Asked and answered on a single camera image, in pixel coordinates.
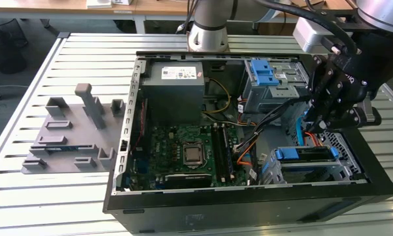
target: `desk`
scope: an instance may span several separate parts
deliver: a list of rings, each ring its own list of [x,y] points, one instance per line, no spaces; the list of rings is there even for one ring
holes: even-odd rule
[[[351,9],[346,0],[328,0],[327,8]],[[132,5],[87,9],[86,0],[0,0],[0,18],[134,20],[138,33],[146,33],[146,20],[184,21],[187,3],[176,0],[135,0]],[[283,15],[270,22],[283,23]],[[287,22],[298,22],[288,15]]]
[[[294,37],[230,36],[232,52],[303,53]],[[0,136],[0,235],[126,236],[112,215],[103,213],[108,173],[24,175],[30,146],[48,114],[50,97],[71,104],[78,83],[91,83],[102,103],[127,101],[136,51],[186,51],[187,38],[171,34],[76,34],[58,38]],[[387,85],[374,100],[383,124],[362,129],[393,181],[393,92]],[[175,235],[352,236],[393,235],[393,197],[364,205],[331,221],[248,227]]]

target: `gray floor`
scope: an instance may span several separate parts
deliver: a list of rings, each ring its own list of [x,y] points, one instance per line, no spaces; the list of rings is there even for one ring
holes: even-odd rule
[[[30,41],[28,47],[23,49],[24,57],[28,61],[28,68],[14,75],[3,75],[0,73],[0,85],[26,85],[31,81],[40,68],[42,62],[52,47],[56,39],[56,32],[84,32],[84,33],[123,33],[116,28],[111,20],[51,20],[52,30],[44,29],[39,20],[19,21],[26,36]],[[175,33],[179,22],[147,22],[148,33]],[[127,24],[124,31],[135,32],[134,24]],[[258,34],[251,29],[251,23],[231,23],[228,24],[230,34]],[[26,88],[4,87],[0,88],[0,134],[7,125],[7,122],[14,114],[20,99],[24,95]]]

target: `cpu socket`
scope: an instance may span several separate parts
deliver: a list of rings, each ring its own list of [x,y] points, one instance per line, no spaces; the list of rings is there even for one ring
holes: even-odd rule
[[[191,169],[198,168],[204,163],[204,146],[202,142],[184,142],[184,165]]]

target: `label sticker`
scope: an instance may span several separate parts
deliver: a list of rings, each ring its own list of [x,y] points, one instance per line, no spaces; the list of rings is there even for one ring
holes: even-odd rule
[[[244,106],[242,104],[238,105],[238,111],[239,113],[243,113],[243,109],[244,109]]]
[[[132,11],[114,11],[114,13],[132,14]]]
[[[256,172],[255,172],[254,169],[251,169],[251,171],[250,171],[250,175],[251,175],[251,177],[252,177],[254,179],[256,179],[258,174],[256,174]]]
[[[163,80],[196,80],[198,68],[196,67],[164,67],[162,69]]]
[[[287,79],[286,73],[275,74],[275,77],[276,77],[278,79]]]
[[[262,156],[259,158],[260,161],[266,161],[267,160],[268,155],[262,153]]]

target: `metal frame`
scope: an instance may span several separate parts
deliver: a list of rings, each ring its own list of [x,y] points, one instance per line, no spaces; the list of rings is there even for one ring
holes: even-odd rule
[[[35,78],[32,80],[31,86],[26,92],[24,97],[20,100],[20,103],[19,103],[19,106],[15,110],[15,113],[7,123],[4,130],[3,130],[4,135],[3,134],[0,135],[0,152],[4,148],[4,145],[8,142],[10,135],[12,134],[12,132],[15,130],[16,122],[22,117],[22,113],[23,113],[24,109],[27,108],[30,99],[34,95],[34,91],[36,90],[36,88],[39,86],[40,79],[42,79],[43,75],[46,74],[47,70],[50,69],[48,66],[55,62],[56,55],[62,51],[66,41],[67,41],[67,39],[58,38],[55,44],[52,45],[52,48],[51,48],[50,53],[46,57],[44,63],[42,65],[42,67],[39,68],[38,75],[35,76]]]
[[[63,39],[58,41],[0,138],[0,235],[126,235],[124,226],[102,212],[108,173],[24,175],[22,163],[47,115],[43,106],[48,97],[63,96],[71,104],[80,103],[68,88],[91,83],[92,93],[102,101],[122,99],[136,51],[186,51],[187,38],[167,34],[72,33],[64,45]],[[235,53],[303,53],[294,37],[230,35],[230,42]],[[383,110],[383,124],[360,131],[393,182],[393,95],[386,88],[372,103]],[[393,235],[393,197],[322,223],[180,233],[210,234]]]

